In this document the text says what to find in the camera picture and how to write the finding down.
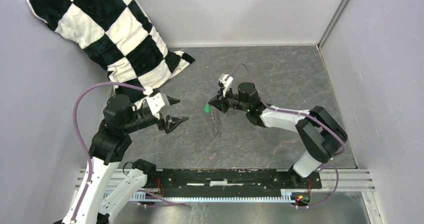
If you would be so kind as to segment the metal key organizer plate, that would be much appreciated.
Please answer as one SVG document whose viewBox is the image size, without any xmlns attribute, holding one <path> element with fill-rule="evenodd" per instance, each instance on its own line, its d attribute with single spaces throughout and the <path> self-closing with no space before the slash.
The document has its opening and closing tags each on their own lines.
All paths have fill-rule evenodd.
<svg viewBox="0 0 424 224">
<path fill-rule="evenodd" d="M 211 118 L 212 118 L 212 122 L 213 122 L 213 128 L 214 128 L 214 133 L 215 133 L 215 137 L 216 138 L 220 138 L 220 131 L 221 131 L 221 128 L 220 128 L 220 123 L 219 123 L 219 119 L 218 119 L 218 116 L 217 116 L 217 113 L 216 113 L 216 110 L 215 109 L 211 109 L 210 110 L 211 111 Z"/>
</svg>

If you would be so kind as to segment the key with green tag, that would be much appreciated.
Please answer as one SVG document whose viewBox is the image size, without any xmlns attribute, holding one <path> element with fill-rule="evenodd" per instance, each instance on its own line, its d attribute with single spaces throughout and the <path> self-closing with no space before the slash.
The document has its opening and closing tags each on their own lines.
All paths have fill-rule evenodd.
<svg viewBox="0 0 424 224">
<path fill-rule="evenodd" d="M 206 112 L 206 113 L 210 113 L 210 110 L 211 108 L 210 108 L 210 105 L 205 105 L 205 107 L 204 107 L 204 111 Z"/>
</svg>

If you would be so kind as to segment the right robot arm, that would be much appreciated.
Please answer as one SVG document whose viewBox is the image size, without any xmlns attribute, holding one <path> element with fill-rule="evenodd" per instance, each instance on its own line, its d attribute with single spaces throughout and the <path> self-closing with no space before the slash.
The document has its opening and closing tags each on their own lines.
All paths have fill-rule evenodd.
<svg viewBox="0 0 424 224">
<path fill-rule="evenodd" d="M 229 109 L 244 111 L 249 122 L 264 128 L 279 128 L 297 133 L 305 152 L 292 165 L 289 182 L 301 188 L 309 181 L 309 175 L 322 170 L 323 164 L 345 151 L 348 135 L 340 124 L 321 107 L 311 110 L 291 110 L 265 103 L 254 83 L 243 82 L 237 93 L 223 83 L 208 104 L 222 113 Z"/>
</svg>

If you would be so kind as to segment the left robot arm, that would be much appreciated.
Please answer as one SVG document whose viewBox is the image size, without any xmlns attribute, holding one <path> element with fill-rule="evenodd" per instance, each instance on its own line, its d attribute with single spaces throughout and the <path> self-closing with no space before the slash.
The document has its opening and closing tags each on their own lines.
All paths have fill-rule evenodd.
<svg viewBox="0 0 424 224">
<path fill-rule="evenodd" d="M 67 215 L 59 223 L 113 223 L 138 190 L 156 184 L 156 165 L 140 159 L 115 190 L 104 196 L 111 177 L 132 143 L 130 133 L 154 125 L 170 133 L 188 120 L 188 117 L 163 116 L 160 112 L 163 107 L 179 103 L 179 99 L 155 90 L 146 101 L 147 107 L 137 109 L 126 95 L 118 94 L 108 99 L 103 110 L 104 119 L 88 150 L 84 184 L 79 188 L 77 199 Z"/>
</svg>

